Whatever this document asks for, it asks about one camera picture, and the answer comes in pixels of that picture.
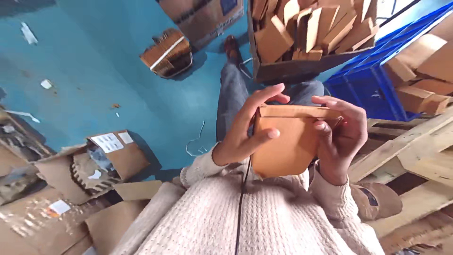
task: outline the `blue painted floor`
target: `blue painted floor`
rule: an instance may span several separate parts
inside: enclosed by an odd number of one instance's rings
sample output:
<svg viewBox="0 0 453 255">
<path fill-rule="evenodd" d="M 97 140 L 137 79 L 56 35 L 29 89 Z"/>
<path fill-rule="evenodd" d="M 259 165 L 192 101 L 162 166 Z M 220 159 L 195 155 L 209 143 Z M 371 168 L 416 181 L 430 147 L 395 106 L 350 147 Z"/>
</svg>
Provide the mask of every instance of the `blue painted floor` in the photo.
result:
<svg viewBox="0 0 453 255">
<path fill-rule="evenodd" d="M 222 41 L 235 35 L 243 58 L 250 57 L 246 16 L 197 52 L 187 73 L 165 80 L 139 59 L 152 36 L 175 27 L 155 1 L 46 2 L 51 4 L 35 12 L 0 15 L 0 87 L 6 93 L 0 103 L 38 118 L 41 123 L 25 120 L 48 146 L 60 151 L 87 136 L 128 129 L 158 171 L 192 163 L 185 146 L 198 138 L 203 121 L 201 139 L 189 150 L 198 153 L 201 146 L 215 144 L 220 71 L 226 61 Z M 34 32 L 37 45 L 25 41 L 20 22 Z M 318 79 L 326 80 L 333 71 Z M 41 87 L 44 79 L 54 87 Z M 113 108 L 115 103 L 120 108 Z"/>
</svg>

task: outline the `white label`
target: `white label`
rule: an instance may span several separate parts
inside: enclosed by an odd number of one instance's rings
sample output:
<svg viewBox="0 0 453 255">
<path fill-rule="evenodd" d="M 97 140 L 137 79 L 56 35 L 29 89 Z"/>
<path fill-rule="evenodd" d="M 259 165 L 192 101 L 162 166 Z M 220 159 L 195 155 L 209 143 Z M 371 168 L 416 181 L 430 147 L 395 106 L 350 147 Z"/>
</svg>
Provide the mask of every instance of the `white label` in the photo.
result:
<svg viewBox="0 0 453 255">
<path fill-rule="evenodd" d="M 123 144 L 116 138 L 113 133 L 91 137 L 91 139 L 99 146 L 105 153 L 114 152 L 124 148 Z"/>
<path fill-rule="evenodd" d="M 132 137 L 130 137 L 130 135 L 129 135 L 128 132 L 118 133 L 118 135 L 120 136 L 121 139 L 123 139 L 123 142 L 124 142 L 125 144 L 133 143 L 133 142 L 134 142 L 134 140 L 132 140 Z"/>
<path fill-rule="evenodd" d="M 58 200 L 57 202 L 49 205 L 49 208 L 56 212 L 58 215 L 61 215 L 71 209 L 67 203 L 63 200 Z"/>
</svg>

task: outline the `jeans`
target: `jeans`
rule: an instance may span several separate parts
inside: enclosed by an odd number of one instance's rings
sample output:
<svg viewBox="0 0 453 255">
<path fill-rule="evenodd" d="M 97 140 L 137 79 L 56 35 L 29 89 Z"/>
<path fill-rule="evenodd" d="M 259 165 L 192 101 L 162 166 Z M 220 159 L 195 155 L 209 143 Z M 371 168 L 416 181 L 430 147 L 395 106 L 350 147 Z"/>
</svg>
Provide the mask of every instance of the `jeans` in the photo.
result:
<svg viewBox="0 0 453 255">
<path fill-rule="evenodd" d="M 324 86 L 319 81 L 302 82 L 292 86 L 284 94 L 289 104 L 318 106 L 311 102 L 312 96 L 323 96 Z M 217 106 L 216 140 L 222 141 L 231 127 L 234 117 L 249 97 L 246 83 L 238 67 L 227 61 L 220 74 L 220 95 Z"/>
</svg>

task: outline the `hand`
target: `hand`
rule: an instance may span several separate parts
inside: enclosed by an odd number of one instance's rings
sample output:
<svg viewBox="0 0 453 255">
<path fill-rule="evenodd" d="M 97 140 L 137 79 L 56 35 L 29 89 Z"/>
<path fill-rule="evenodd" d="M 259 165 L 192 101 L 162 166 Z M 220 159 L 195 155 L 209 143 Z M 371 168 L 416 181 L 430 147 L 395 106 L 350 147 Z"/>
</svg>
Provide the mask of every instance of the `hand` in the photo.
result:
<svg viewBox="0 0 453 255">
<path fill-rule="evenodd" d="M 312 102 L 326 104 L 341 112 L 343 121 L 334 129 L 325 121 L 317 121 L 319 132 L 319 172 L 329 183 L 341 186 L 347 182 L 347 169 L 368 138 L 366 112 L 363 108 L 330 96 L 313 96 Z"/>
<path fill-rule="evenodd" d="M 240 162 L 252 155 L 265 142 L 278 138 L 280 131 L 268 128 L 248 137 L 247 131 L 252 124 L 256 109 L 267 101 L 288 103 L 289 97 L 283 95 L 283 83 L 257 90 L 251 95 L 234 118 L 230 131 L 223 142 L 217 144 L 212 151 L 212 160 L 218 166 Z"/>
</svg>

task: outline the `white knit sweater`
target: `white knit sweater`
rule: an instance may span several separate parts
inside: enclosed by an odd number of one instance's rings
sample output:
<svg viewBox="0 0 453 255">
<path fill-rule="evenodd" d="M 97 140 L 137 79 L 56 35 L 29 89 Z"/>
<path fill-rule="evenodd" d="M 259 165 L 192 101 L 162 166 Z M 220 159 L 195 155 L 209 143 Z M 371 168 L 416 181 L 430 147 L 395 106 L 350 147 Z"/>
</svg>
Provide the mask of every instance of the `white knit sweater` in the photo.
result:
<svg viewBox="0 0 453 255">
<path fill-rule="evenodd" d="M 212 150 L 197 157 L 181 172 L 187 191 L 135 254 L 234 254 L 245 163 L 227 170 L 212 161 Z M 334 186 L 315 171 L 308 187 L 307 177 L 249 178 L 239 254 L 384 254 L 357 216 L 349 181 Z"/>
</svg>

